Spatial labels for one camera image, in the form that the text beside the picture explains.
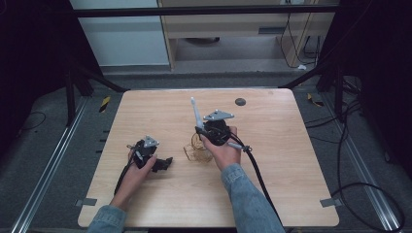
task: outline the white wall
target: white wall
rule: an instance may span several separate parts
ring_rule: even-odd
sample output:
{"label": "white wall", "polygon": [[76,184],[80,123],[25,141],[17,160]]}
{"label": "white wall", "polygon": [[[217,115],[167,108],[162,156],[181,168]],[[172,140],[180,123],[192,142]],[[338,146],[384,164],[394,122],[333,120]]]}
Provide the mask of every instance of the white wall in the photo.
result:
{"label": "white wall", "polygon": [[[74,9],[157,7],[155,0],[71,0]],[[159,17],[79,18],[100,66],[168,65]]]}

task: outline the person's left hand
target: person's left hand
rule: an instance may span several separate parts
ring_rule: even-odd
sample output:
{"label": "person's left hand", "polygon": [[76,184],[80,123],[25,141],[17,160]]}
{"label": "person's left hand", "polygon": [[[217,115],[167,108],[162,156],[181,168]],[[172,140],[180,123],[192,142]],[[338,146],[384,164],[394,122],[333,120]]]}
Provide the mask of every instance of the person's left hand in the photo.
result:
{"label": "person's left hand", "polygon": [[136,164],[131,164],[124,175],[120,188],[115,197],[112,199],[110,205],[126,211],[130,198],[148,176],[152,167],[155,165],[156,159],[157,156],[153,155],[141,169],[139,169]]}

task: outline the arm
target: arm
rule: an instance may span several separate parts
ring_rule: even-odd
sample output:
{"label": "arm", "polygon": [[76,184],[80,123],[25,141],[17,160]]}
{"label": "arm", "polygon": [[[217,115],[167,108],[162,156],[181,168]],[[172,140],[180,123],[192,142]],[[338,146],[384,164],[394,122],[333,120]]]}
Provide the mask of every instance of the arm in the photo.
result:
{"label": "arm", "polygon": [[[236,127],[230,127],[237,134]],[[264,195],[249,180],[240,166],[240,150],[228,144],[216,147],[201,136],[204,146],[213,154],[232,204],[238,232],[285,232]]]}
{"label": "arm", "polygon": [[154,155],[142,169],[133,164],[129,167],[110,205],[99,209],[87,232],[122,232],[128,203],[155,165],[155,161]]}

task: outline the table top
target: table top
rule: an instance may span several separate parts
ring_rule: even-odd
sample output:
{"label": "table top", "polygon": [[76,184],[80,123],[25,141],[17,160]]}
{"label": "table top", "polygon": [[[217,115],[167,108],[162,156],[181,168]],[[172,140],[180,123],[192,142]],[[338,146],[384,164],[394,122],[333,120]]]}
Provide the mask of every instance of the table top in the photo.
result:
{"label": "table top", "polygon": [[[174,89],[131,90],[123,95],[107,143],[83,206],[80,226],[88,226],[98,209],[113,198],[129,149],[146,135],[160,142],[158,158],[173,157],[167,171],[150,173],[130,203],[126,226],[232,227],[233,214],[215,161],[189,161],[184,147],[194,133],[194,97],[200,115],[216,109],[234,114],[227,125],[251,146],[266,188],[285,226],[334,226],[334,207],[323,208],[330,198],[325,178],[288,89]],[[237,106],[243,98],[246,105]],[[261,190],[248,155],[241,165]]]}

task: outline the blue denim jacket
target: blue denim jacket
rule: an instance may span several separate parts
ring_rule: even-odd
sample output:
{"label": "blue denim jacket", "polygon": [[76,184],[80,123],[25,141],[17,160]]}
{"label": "blue denim jacket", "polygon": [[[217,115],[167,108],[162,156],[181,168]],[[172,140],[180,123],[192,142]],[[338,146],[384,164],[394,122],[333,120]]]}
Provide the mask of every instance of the blue denim jacket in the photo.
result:
{"label": "blue denim jacket", "polygon": [[[266,198],[239,164],[232,164],[222,171],[222,182],[229,194],[237,232],[285,232]],[[103,206],[87,232],[121,232],[125,219],[124,211]]]}

